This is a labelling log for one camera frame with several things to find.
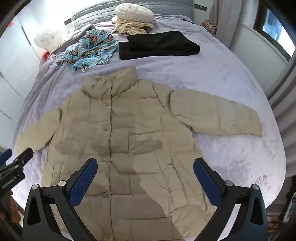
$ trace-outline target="jacket collar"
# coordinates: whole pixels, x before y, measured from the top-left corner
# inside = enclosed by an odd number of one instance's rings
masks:
[[[139,81],[136,68],[127,67],[108,76],[86,76],[82,90],[95,99],[108,99],[127,91]]]

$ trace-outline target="pillow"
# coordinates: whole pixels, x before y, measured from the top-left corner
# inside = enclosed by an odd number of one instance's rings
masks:
[[[133,3],[119,4],[115,9],[115,14],[124,20],[141,23],[152,23],[154,20],[154,13],[152,11]]]

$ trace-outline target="puffer jacket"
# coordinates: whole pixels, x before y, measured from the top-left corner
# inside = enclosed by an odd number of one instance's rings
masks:
[[[97,160],[97,175],[75,207],[96,239],[176,240],[196,237],[215,212],[193,173],[202,153],[191,131],[262,136],[251,108],[138,80],[129,67],[85,77],[82,90],[28,127],[17,150],[49,144],[43,186]]]

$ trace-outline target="gray quilted pillow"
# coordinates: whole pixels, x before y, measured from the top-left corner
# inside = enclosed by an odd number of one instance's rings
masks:
[[[150,9],[154,14],[184,15],[193,19],[193,0],[101,0],[72,14],[75,30],[88,24],[111,21],[120,3],[135,3]]]

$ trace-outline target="window frame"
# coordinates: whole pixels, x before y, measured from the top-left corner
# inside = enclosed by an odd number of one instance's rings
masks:
[[[268,8],[265,6],[265,4],[259,1],[258,11],[253,29],[256,30],[264,38],[266,38],[289,61],[291,56],[287,53],[287,51],[268,33],[263,31],[263,26],[267,15],[267,9]]]

